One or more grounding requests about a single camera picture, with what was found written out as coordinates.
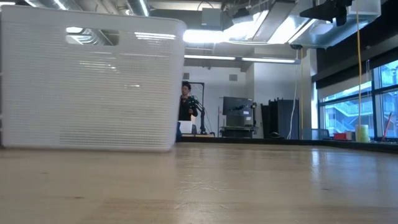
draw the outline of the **white plastic basket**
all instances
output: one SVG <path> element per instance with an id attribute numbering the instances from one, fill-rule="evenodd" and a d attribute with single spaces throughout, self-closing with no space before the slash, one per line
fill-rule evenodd
<path id="1" fill-rule="evenodd" d="M 67 27 L 117 30 L 119 42 L 69 44 Z M 183 22 L 6 6 L 1 28 L 4 146 L 172 147 Z"/>

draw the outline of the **ceiling pipe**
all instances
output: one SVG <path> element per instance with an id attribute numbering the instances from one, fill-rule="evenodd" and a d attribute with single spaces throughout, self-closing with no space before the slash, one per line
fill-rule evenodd
<path id="1" fill-rule="evenodd" d="M 25 0 L 25 2 L 33 7 L 82 11 L 80 6 L 76 4 L 74 0 Z M 93 38 L 90 44 L 113 45 L 112 42 L 100 30 L 86 29 L 84 34 L 90 35 Z"/>
<path id="2" fill-rule="evenodd" d="M 146 0 L 126 0 L 127 7 L 135 16 L 149 16 L 149 6 Z"/>

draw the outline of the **table surface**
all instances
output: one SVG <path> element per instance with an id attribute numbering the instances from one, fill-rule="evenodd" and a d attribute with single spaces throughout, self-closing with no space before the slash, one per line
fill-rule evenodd
<path id="1" fill-rule="evenodd" d="M 0 151 L 0 223 L 398 223 L 398 156 L 178 143 Z"/>

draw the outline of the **monitor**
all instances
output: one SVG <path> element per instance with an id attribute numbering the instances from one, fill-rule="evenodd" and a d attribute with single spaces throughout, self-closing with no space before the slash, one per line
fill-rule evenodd
<path id="1" fill-rule="evenodd" d="M 224 96 L 223 115 L 249 117 L 252 104 L 252 99 Z"/>

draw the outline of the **man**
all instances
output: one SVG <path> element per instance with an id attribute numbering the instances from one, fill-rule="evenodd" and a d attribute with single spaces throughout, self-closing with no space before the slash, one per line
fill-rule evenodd
<path id="1" fill-rule="evenodd" d="M 178 114 L 179 121 L 190 121 L 191 115 L 198 116 L 197 106 L 195 99 L 189 96 L 191 93 L 191 84 L 189 82 L 183 82 L 181 87 L 181 98 L 180 98 L 180 111 Z"/>

